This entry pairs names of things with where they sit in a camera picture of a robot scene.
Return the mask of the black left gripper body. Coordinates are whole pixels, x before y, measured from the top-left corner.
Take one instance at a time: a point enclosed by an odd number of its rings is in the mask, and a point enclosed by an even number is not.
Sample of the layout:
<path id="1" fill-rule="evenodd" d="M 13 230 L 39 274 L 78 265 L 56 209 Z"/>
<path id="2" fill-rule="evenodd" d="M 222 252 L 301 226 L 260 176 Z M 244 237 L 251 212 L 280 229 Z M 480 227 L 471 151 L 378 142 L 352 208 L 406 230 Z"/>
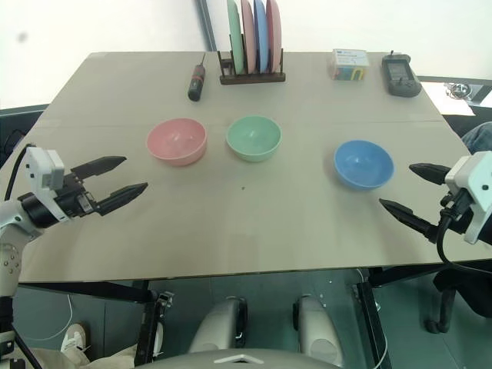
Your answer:
<path id="1" fill-rule="evenodd" d="M 69 218 L 84 217 L 92 213 L 101 215 L 98 202 L 84 187 L 84 180 L 91 177 L 85 172 L 70 172 L 63 178 L 62 187 L 55 191 L 55 203 Z"/>

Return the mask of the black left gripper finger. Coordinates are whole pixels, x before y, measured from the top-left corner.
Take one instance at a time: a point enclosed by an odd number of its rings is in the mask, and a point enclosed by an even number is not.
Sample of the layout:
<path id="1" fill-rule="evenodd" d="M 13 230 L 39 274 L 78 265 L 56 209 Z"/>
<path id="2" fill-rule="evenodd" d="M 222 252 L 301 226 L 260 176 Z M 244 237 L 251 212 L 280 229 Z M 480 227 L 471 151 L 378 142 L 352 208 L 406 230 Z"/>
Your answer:
<path id="1" fill-rule="evenodd" d="M 74 167 L 71 172 L 79 179 L 86 179 L 112 171 L 126 160 L 127 158 L 124 156 L 104 156 Z"/>
<path id="2" fill-rule="evenodd" d="M 147 188 L 148 183 L 125 186 L 112 192 L 106 199 L 98 202 L 98 213 L 105 216 L 136 199 Z"/>

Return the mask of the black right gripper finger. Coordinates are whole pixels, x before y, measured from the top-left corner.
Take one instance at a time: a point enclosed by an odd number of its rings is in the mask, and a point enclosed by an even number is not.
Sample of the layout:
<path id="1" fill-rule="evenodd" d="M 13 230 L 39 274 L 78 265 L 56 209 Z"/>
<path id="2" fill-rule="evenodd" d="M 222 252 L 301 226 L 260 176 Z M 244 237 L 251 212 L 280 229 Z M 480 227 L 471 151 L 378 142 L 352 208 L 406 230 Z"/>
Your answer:
<path id="1" fill-rule="evenodd" d="M 386 199 L 379 199 L 380 204 L 400 223 L 422 234 L 430 243 L 437 240 L 437 226 L 416 216 L 413 211 L 402 204 Z"/>
<path id="2" fill-rule="evenodd" d="M 425 181 L 429 181 L 436 185 L 444 184 L 446 175 L 450 171 L 450 168 L 447 166 L 431 163 L 412 164 L 409 165 L 409 169 Z"/>

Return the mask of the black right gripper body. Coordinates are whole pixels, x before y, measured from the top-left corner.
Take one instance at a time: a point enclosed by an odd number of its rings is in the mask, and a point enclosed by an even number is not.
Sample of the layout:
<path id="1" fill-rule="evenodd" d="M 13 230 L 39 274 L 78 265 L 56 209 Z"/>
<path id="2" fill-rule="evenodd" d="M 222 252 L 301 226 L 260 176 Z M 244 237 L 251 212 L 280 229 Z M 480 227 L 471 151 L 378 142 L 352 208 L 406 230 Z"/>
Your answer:
<path id="1" fill-rule="evenodd" d="M 472 204 L 474 200 L 467 189 L 460 188 L 456 194 L 449 191 L 440 200 L 443 208 L 440 210 L 438 227 L 464 234 L 474 215 L 471 210 Z"/>

